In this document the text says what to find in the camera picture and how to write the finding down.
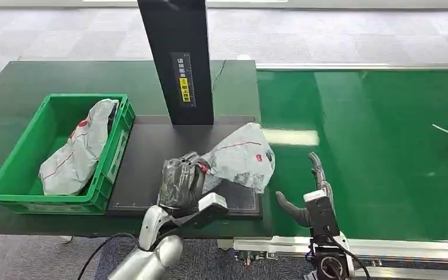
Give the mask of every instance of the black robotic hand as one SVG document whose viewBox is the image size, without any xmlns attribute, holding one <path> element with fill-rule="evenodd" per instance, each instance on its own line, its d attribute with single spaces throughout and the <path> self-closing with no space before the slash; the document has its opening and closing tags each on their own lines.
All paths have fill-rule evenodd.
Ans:
<svg viewBox="0 0 448 280">
<path fill-rule="evenodd" d="M 309 153 L 308 158 L 313 163 L 313 168 L 311 169 L 313 176 L 315 177 L 315 183 L 317 190 L 323 190 L 329 200 L 331 201 L 332 208 L 334 209 L 333 192 L 331 185 L 326 180 L 326 175 L 324 169 L 322 168 L 322 163 L 319 157 L 315 153 Z M 289 202 L 283 195 L 282 192 L 275 192 L 277 202 L 286 213 L 289 214 L 300 226 L 306 228 L 311 227 L 310 216 L 308 215 L 308 210 L 306 208 L 298 208 Z"/>
<path fill-rule="evenodd" d="M 196 152 L 164 162 L 159 205 L 171 209 L 189 209 L 202 197 L 208 163 Z"/>
</svg>

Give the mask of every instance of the dark green table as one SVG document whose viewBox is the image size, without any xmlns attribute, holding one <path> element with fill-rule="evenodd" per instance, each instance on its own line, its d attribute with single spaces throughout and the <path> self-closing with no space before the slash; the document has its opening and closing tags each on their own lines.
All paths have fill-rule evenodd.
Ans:
<svg viewBox="0 0 448 280">
<path fill-rule="evenodd" d="M 212 62 L 212 77 L 223 61 Z M 167 115 L 155 66 L 150 61 L 11 62 L 0 73 L 0 166 L 49 93 L 126 93 L 136 114 Z M 260 121 L 253 61 L 226 61 L 214 85 L 216 116 L 254 116 Z M 269 236 L 267 220 L 219 221 L 183 236 Z M 0 234 L 109 236 L 138 233 L 141 218 L 18 215 L 0 206 Z"/>
<path fill-rule="evenodd" d="M 222 62 L 212 63 L 215 75 Z M 253 106 L 260 93 L 260 108 Z M 125 92 L 137 114 L 166 114 L 151 62 L 14 62 L 0 74 L 0 166 L 49 93 Z M 317 146 L 272 144 L 276 171 L 264 219 L 223 220 L 187 237 L 308 236 L 275 202 L 297 205 L 314 190 L 307 154 L 317 152 L 348 238 L 448 241 L 448 70 L 259 70 L 226 62 L 215 113 L 252 115 L 266 129 L 316 131 Z M 15 215 L 0 206 L 0 233 L 105 236 L 141 220 Z"/>
</svg>

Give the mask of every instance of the robotic hand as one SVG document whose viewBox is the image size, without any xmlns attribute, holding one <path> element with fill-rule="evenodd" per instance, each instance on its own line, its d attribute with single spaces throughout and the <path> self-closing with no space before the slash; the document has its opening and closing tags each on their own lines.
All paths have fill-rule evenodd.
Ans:
<svg viewBox="0 0 448 280">
<path fill-rule="evenodd" d="M 183 242 L 172 234 L 185 226 L 203 228 L 228 212 L 226 200 L 210 193 L 198 201 L 198 212 L 174 218 L 162 207 L 150 207 L 143 218 L 139 246 L 109 275 L 109 280 L 156 280 L 181 258 Z M 160 228 L 173 223 L 177 228 L 158 237 Z"/>
<path fill-rule="evenodd" d="M 353 259 L 365 271 L 367 279 L 370 275 L 359 259 L 349 252 L 346 237 L 340 232 L 335 219 L 333 207 L 333 192 L 319 157 L 315 153 L 309 154 L 313 162 L 312 173 L 316 181 L 316 191 L 305 194 L 303 200 L 305 208 L 298 208 L 290 203 L 278 191 L 276 198 L 284 211 L 299 225 L 310 228 L 310 252 L 306 260 L 313 264 L 316 271 L 306 275 L 308 280 L 347 280 L 354 277 Z"/>
</svg>

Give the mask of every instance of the black pad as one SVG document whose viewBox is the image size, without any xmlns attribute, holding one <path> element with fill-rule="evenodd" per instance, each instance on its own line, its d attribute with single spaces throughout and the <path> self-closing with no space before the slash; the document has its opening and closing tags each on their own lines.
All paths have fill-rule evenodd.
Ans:
<svg viewBox="0 0 448 280">
<path fill-rule="evenodd" d="M 155 205 L 165 159 L 209 152 L 254 117 L 221 117 L 214 125 L 172 125 L 168 116 L 137 115 L 107 208 L 108 215 L 144 216 Z M 226 199 L 229 217 L 262 218 L 261 196 L 223 181 L 213 192 Z"/>
</svg>

